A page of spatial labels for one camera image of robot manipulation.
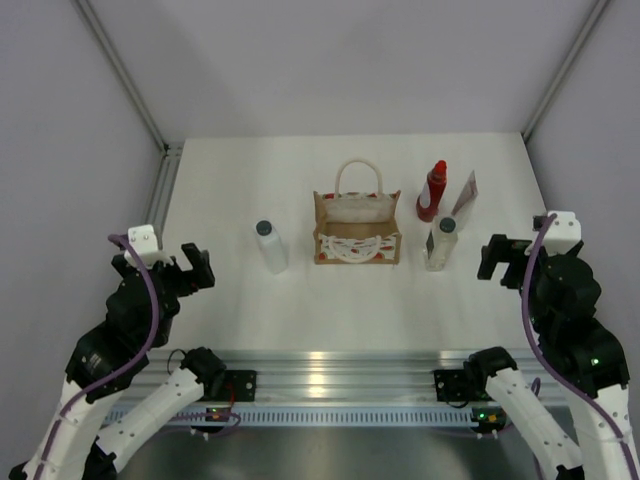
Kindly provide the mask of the small jar with grey lid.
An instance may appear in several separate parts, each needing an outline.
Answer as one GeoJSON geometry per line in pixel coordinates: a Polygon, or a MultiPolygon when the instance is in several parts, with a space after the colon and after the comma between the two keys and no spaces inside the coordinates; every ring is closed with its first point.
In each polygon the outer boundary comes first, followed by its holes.
{"type": "Polygon", "coordinates": [[[457,222],[451,216],[436,217],[425,243],[425,268],[429,271],[444,269],[458,241],[457,222]]]}

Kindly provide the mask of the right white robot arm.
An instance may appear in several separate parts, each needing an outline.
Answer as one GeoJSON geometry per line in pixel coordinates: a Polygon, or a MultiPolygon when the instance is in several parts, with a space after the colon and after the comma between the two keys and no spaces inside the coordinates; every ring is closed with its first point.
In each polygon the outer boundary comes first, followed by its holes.
{"type": "Polygon", "coordinates": [[[579,245],[550,255],[541,240],[495,234],[481,249],[477,277],[507,270],[502,286],[521,296],[532,352],[562,387],[578,439],[572,441],[531,391],[503,347],[463,364],[467,389],[506,412],[546,479],[636,479],[639,460],[629,420],[630,375],[621,343],[595,317],[601,287],[579,245]]]}

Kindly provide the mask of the clear plastic sachet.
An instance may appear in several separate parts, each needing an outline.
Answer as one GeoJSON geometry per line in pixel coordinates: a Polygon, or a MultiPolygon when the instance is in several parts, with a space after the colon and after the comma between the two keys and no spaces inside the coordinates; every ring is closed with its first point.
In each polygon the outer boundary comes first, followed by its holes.
{"type": "Polygon", "coordinates": [[[476,173],[472,170],[451,211],[451,217],[455,220],[456,226],[460,230],[466,226],[477,197],[478,187],[476,173]]]}

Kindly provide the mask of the red bottle with red cap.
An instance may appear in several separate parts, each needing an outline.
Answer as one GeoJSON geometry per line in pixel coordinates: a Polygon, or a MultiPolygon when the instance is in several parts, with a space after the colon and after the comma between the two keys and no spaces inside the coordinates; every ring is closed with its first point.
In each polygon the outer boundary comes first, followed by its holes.
{"type": "Polygon", "coordinates": [[[438,160],[428,172],[422,191],[416,200],[416,213],[421,221],[429,223],[435,218],[446,185],[447,163],[445,160],[438,160]]]}

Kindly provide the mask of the translucent bottle with black cap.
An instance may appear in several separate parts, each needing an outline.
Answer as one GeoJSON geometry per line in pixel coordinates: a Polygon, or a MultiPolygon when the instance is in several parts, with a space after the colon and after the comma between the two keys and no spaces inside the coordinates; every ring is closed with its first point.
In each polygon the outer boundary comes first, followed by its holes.
{"type": "Polygon", "coordinates": [[[282,239],[267,219],[256,222],[254,232],[267,269],[272,274],[280,274],[288,267],[288,259],[282,239]]]}

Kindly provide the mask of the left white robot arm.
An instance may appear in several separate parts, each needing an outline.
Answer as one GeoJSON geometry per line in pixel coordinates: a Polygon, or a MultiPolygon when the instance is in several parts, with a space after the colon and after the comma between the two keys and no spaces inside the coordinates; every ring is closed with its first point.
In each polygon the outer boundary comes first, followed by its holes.
{"type": "Polygon", "coordinates": [[[34,455],[14,466],[11,479],[114,479],[132,455],[180,410],[219,397],[226,366],[207,347],[189,350],[162,385],[117,425],[104,427],[111,408],[149,364],[148,353],[167,344],[180,300],[215,284],[208,251],[181,250],[146,265],[122,236],[112,266],[121,277],[106,300],[106,315],[76,343],[65,369],[59,404],[34,455]]]}

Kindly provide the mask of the canvas bag with strawberry print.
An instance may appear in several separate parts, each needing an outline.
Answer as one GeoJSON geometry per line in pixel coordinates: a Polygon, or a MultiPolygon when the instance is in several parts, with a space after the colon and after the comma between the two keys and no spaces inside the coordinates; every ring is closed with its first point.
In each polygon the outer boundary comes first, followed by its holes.
{"type": "Polygon", "coordinates": [[[317,265],[396,265],[402,234],[396,221],[401,192],[384,191],[380,169],[371,161],[354,158],[339,168],[331,192],[313,193],[315,229],[314,263],[317,265]],[[376,177],[375,188],[346,192],[341,179],[347,167],[362,164],[376,177]]]}

